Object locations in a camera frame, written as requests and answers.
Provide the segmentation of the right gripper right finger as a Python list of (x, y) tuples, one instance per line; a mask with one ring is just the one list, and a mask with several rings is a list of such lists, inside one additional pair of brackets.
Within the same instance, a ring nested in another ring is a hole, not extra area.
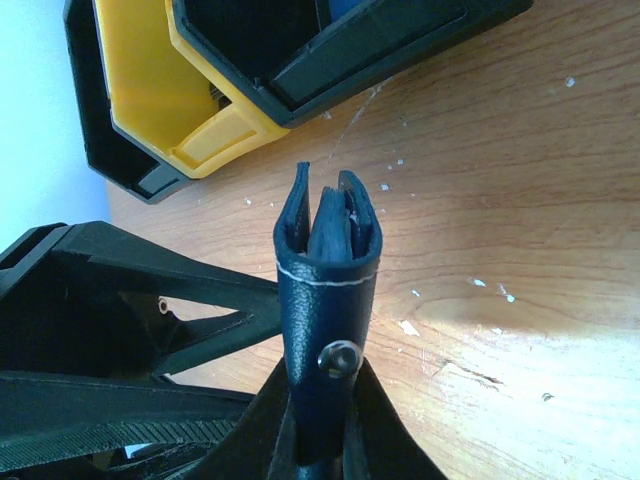
[(446, 477), (408, 432), (369, 362), (363, 363), (356, 380), (342, 465), (345, 479)]

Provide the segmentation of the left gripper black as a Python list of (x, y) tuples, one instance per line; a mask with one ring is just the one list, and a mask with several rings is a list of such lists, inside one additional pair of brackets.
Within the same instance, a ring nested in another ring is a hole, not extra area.
[(163, 374), (280, 331), (272, 281), (102, 221), (26, 231), (1, 255), (1, 367), (31, 371), (1, 375), (2, 478), (185, 478), (254, 397)]

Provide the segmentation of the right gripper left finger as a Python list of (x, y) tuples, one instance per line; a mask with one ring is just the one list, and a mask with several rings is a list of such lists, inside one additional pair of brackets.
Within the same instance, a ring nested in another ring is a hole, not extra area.
[(301, 417), (280, 360), (239, 423), (194, 469), (196, 479), (308, 479)]

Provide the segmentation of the blue leather card holder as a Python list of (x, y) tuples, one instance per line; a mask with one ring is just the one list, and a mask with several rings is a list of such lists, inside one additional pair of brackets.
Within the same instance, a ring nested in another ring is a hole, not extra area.
[(340, 479), (383, 234), (365, 186), (348, 170), (312, 211), (309, 170), (298, 164), (273, 231), (284, 360), (308, 479)]

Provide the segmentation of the yellow bin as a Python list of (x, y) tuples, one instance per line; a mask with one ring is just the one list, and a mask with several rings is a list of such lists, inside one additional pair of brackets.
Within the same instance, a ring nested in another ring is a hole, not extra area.
[(93, 7), (113, 125), (188, 178), (288, 134), (179, 33), (172, 2)]

